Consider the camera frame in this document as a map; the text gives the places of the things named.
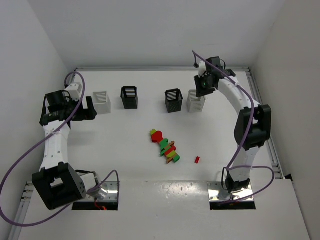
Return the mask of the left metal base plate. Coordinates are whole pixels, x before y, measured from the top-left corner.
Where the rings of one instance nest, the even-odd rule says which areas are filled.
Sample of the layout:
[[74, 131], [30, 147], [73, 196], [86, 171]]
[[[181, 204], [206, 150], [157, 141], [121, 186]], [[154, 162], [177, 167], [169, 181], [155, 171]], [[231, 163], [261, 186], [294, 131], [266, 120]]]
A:
[[118, 203], [118, 182], [106, 181], [96, 190], [90, 190], [89, 194], [80, 201], [93, 203], [95, 200], [98, 203]]

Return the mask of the black slotted bin right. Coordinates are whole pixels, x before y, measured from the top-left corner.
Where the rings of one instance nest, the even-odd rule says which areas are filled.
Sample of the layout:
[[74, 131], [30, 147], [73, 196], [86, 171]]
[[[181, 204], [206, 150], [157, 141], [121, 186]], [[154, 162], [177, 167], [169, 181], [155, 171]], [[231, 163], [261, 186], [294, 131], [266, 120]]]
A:
[[165, 105], [168, 113], [180, 112], [182, 109], [183, 95], [180, 89], [165, 91]]

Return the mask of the white slotted bin far left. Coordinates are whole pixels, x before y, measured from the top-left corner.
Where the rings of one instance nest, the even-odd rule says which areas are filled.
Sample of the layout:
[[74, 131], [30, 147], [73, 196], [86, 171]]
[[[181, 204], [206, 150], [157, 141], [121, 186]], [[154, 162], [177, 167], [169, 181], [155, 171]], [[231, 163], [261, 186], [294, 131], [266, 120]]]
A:
[[111, 101], [107, 91], [93, 92], [92, 101], [98, 115], [111, 113]]

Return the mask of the small red lego piece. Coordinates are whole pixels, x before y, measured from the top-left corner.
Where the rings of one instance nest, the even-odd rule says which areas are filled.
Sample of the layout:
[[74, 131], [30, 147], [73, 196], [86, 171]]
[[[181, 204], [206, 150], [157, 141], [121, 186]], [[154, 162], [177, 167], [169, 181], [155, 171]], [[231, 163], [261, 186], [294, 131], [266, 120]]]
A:
[[196, 164], [198, 164], [198, 163], [199, 163], [199, 161], [200, 161], [200, 157], [199, 157], [199, 156], [197, 156], [197, 157], [195, 158], [195, 163], [196, 163]]

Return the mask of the green red brown lego stack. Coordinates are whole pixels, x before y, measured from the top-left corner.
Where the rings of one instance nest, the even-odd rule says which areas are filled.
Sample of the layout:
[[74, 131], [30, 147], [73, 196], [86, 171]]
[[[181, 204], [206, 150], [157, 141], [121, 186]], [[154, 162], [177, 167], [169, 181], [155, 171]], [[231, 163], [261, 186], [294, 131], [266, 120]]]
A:
[[169, 141], [167, 138], [164, 138], [158, 144], [160, 147], [160, 155], [166, 158], [167, 164], [171, 162], [176, 163], [181, 159], [180, 155], [177, 153], [175, 141]]

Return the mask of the white slotted bin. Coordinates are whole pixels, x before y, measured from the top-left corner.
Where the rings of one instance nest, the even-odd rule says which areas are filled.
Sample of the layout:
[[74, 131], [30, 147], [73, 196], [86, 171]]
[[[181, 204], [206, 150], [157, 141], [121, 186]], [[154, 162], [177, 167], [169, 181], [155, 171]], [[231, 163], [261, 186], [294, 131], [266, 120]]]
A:
[[199, 113], [203, 111], [205, 105], [206, 97], [197, 97], [197, 91], [191, 89], [188, 91], [187, 97], [187, 109], [189, 113]]
[[93, 92], [92, 101], [98, 115], [111, 113], [111, 101], [107, 91]]

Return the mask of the black slotted bin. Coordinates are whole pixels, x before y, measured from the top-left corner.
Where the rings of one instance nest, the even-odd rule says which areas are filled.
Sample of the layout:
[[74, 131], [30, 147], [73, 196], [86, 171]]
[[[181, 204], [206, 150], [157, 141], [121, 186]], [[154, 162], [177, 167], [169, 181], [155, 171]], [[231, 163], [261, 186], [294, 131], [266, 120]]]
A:
[[123, 86], [121, 88], [120, 98], [125, 109], [138, 108], [138, 93], [136, 86]]
[[183, 95], [180, 89], [165, 91], [165, 105], [168, 113], [180, 112], [182, 109]]

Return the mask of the white slotted bin far right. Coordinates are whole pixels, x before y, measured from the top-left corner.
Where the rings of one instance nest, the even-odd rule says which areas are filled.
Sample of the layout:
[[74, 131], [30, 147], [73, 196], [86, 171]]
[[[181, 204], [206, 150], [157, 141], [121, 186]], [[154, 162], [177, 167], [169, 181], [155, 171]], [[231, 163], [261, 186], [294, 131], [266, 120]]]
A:
[[197, 97], [197, 91], [191, 89], [188, 91], [187, 97], [187, 109], [189, 113], [199, 113], [203, 111], [205, 105], [206, 97]]

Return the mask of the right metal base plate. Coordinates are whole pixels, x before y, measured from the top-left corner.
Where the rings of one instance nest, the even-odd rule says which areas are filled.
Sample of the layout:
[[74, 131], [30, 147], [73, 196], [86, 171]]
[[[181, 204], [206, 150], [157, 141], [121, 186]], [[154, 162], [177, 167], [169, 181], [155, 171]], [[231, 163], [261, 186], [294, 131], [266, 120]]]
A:
[[208, 198], [210, 203], [222, 203], [227, 201], [238, 201], [240, 199], [245, 202], [254, 201], [253, 190], [251, 184], [247, 188], [242, 188], [241, 190], [232, 191], [228, 193], [222, 187], [220, 181], [208, 181]]

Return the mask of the black slotted bin left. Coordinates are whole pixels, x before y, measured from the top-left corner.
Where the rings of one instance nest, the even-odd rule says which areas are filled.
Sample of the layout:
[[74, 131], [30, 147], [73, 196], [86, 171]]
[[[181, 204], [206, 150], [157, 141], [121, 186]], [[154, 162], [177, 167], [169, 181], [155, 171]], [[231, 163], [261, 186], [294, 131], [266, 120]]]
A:
[[125, 109], [138, 108], [138, 93], [136, 86], [123, 86], [121, 88], [120, 98]]

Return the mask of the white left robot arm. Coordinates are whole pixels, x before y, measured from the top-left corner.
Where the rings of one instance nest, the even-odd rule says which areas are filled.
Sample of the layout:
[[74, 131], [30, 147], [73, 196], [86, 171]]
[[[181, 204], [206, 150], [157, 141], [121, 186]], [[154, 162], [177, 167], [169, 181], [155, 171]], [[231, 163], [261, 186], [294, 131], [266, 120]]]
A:
[[48, 93], [44, 97], [39, 123], [47, 139], [40, 170], [32, 175], [32, 183], [49, 210], [86, 196], [85, 183], [68, 160], [71, 122], [94, 120], [97, 116], [92, 97], [87, 96], [85, 100], [86, 108], [67, 90]]

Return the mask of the metal base plate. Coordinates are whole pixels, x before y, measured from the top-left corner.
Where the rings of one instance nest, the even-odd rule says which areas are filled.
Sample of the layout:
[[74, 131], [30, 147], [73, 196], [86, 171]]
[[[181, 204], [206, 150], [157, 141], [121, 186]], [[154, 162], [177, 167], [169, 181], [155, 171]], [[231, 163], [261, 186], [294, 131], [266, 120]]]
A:
[[245, 202], [254, 201], [253, 190], [251, 184], [247, 188], [242, 188], [241, 190], [232, 191], [228, 193], [222, 187], [220, 181], [208, 181], [208, 198], [210, 203], [222, 203], [227, 201], [238, 201], [240, 199]]
[[80, 201], [93, 203], [95, 200], [98, 203], [118, 203], [118, 182], [106, 181], [96, 190], [90, 190], [89, 194]]

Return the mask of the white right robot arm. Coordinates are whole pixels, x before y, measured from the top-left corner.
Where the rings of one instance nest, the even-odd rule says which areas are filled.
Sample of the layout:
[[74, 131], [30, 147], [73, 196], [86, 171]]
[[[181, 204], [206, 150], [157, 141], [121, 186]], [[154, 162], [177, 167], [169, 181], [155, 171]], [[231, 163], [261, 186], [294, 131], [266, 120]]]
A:
[[195, 62], [198, 74], [194, 77], [198, 98], [220, 92], [237, 113], [234, 138], [237, 150], [224, 168], [222, 188], [228, 193], [245, 189], [250, 184], [253, 162], [260, 148], [271, 137], [272, 110], [260, 104], [240, 85], [236, 74], [221, 65], [219, 57]]

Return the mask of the red rounded lego brick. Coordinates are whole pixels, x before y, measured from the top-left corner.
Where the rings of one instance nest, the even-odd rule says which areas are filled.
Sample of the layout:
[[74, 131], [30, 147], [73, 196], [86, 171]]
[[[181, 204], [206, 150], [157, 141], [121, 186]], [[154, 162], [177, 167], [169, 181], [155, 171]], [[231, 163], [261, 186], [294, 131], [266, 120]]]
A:
[[157, 130], [153, 135], [150, 136], [153, 143], [160, 143], [164, 139], [163, 133], [159, 130]]

